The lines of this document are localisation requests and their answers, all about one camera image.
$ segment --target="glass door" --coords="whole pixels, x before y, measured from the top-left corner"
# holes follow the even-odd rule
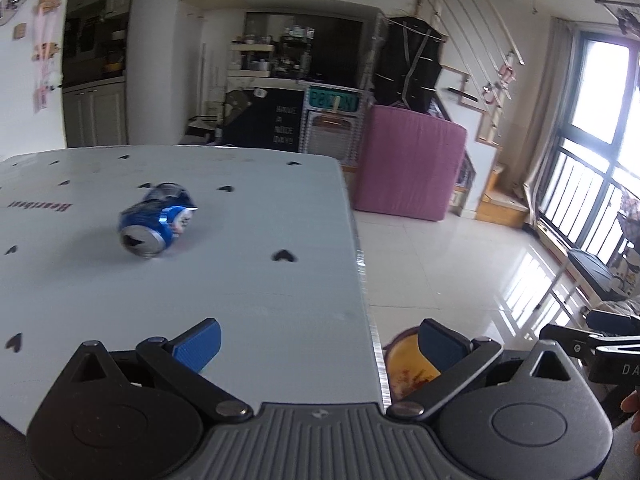
[[[607,262],[622,243],[621,186],[640,194],[640,43],[583,34],[539,195],[540,216],[571,247]]]

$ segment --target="gray curtain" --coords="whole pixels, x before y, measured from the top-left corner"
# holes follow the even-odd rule
[[[518,161],[518,167],[523,168],[518,186],[529,206],[528,222],[534,228],[538,211],[536,195],[562,115],[562,104],[574,56],[574,35],[573,22],[559,18],[551,20],[540,92]]]

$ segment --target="white pegboard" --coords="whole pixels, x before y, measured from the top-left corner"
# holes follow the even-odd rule
[[[382,401],[335,160],[76,148],[6,160],[0,181],[0,340],[23,334],[19,352],[1,349],[0,416],[19,431],[82,341],[132,349],[205,317],[219,320],[223,342],[202,375],[254,410],[264,401]],[[118,213],[147,182],[177,182],[198,206],[187,232],[153,260],[125,251],[116,233]],[[273,261],[280,250],[297,261]]]

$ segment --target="pink mattress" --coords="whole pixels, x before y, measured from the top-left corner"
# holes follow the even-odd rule
[[[442,220],[465,155],[466,130],[404,108],[374,106],[360,155],[355,208]]]

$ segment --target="blue soda can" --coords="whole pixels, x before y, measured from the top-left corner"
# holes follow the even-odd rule
[[[158,256],[184,232],[194,211],[196,207],[183,187],[160,184],[142,202],[120,213],[120,242],[137,256]]]

